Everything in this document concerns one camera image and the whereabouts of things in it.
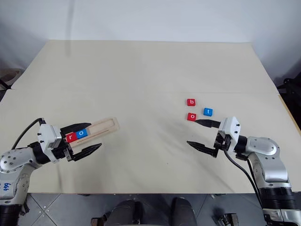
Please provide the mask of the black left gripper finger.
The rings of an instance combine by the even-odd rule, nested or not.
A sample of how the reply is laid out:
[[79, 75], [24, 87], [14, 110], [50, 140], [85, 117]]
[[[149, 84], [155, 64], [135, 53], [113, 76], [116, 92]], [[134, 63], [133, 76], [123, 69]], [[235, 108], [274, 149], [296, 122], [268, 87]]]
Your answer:
[[91, 155], [93, 152], [95, 152], [101, 146], [102, 146], [102, 143], [99, 143], [99, 144], [91, 145], [91, 146], [88, 146], [88, 147], [82, 149], [81, 152], [74, 155], [74, 161], [81, 160], [81, 159]]
[[69, 133], [73, 133], [73, 132], [77, 132], [80, 131], [82, 129], [85, 129], [87, 127], [89, 127], [91, 125], [91, 123], [75, 123], [66, 127], [61, 128], [61, 132], [63, 134], [69, 134]]

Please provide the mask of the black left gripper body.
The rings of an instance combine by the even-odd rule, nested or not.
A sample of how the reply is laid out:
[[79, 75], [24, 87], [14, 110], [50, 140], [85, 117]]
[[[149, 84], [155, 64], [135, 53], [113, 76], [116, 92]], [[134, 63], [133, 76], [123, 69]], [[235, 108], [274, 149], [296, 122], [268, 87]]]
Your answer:
[[58, 147], [52, 150], [52, 153], [58, 160], [66, 158], [67, 161], [75, 161], [73, 149], [71, 148], [70, 144], [66, 141], [66, 135], [72, 133], [73, 130], [70, 128], [61, 128], [60, 131], [62, 139]]

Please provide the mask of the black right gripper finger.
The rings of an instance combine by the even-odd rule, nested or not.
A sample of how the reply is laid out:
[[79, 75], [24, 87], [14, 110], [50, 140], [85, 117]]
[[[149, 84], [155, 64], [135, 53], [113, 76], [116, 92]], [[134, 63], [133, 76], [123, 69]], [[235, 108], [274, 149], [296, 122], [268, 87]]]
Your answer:
[[220, 121], [214, 121], [214, 120], [206, 120], [206, 119], [199, 119], [195, 120], [195, 122], [199, 125], [208, 127], [208, 128], [219, 128], [221, 122]]
[[199, 152], [206, 153], [214, 158], [217, 157], [218, 149], [212, 149], [209, 147], [206, 147], [204, 144], [193, 142], [193, 141], [186, 141], [187, 144], [189, 144], [191, 147], [196, 149]]

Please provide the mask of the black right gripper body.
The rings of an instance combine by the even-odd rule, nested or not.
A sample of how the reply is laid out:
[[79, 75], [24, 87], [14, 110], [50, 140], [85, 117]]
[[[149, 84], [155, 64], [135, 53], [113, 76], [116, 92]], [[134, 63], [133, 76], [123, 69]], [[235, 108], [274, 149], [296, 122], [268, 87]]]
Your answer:
[[228, 151], [230, 148], [231, 140], [232, 137], [229, 134], [218, 132], [214, 142], [214, 148], [222, 151]]

